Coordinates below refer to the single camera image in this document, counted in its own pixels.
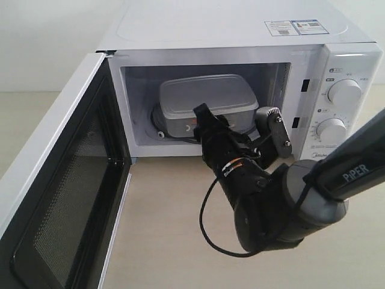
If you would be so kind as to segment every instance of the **white wall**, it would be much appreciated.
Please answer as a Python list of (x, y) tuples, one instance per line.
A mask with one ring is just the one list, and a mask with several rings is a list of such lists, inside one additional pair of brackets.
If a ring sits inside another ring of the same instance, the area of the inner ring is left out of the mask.
[[(61, 90), (123, 1), (0, 0), (0, 91)], [(385, 48), (385, 1), (329, 1)]]

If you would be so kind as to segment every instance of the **microwave top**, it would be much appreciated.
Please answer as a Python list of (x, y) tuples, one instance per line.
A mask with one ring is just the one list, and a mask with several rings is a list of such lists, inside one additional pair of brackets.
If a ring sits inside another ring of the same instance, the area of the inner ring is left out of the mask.
[(373, 42), (326, 0), (130, 0), (98, 51)]

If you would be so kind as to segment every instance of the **table surface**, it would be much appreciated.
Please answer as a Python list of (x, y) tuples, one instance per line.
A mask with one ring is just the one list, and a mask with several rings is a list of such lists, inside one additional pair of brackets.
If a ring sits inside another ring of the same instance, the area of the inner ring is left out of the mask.
[[(385, 107), (385, 85), (373, 86), (356, 129)], [(0, 93), (0, 177), (57, 93)], [(222, 255), (198, 224), (214, 179), (199, 157), (140, 158), (115, 238), (104, 288), (385, 288), (385, 185), (351, 199), (338, 224), (298, 248), (247, 259)], [(233, 214), (220, 186), (204, 222), (215, 243), (240, 251)]]

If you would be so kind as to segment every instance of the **control panel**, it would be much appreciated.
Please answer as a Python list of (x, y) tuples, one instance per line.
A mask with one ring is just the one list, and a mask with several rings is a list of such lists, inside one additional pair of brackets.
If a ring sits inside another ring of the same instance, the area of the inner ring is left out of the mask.
[(321, 160), (351, 134), (381, 60), (376, 43), (327, 44), (301, 159)]

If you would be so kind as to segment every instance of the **power knob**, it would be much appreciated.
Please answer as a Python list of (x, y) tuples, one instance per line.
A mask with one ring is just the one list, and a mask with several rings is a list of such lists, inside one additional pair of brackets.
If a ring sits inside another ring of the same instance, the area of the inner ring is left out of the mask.
[(321, 141), (331, 145), (338, 145), (345, 139), (347, 128), (340, 119), (327, 119), (317, 126), (316, 134)]
[(353, 79), (344, 79), (330, 88), (327, 97), (332, 104), (338, 107), (351, 107), (360, 101), (362, 90)]

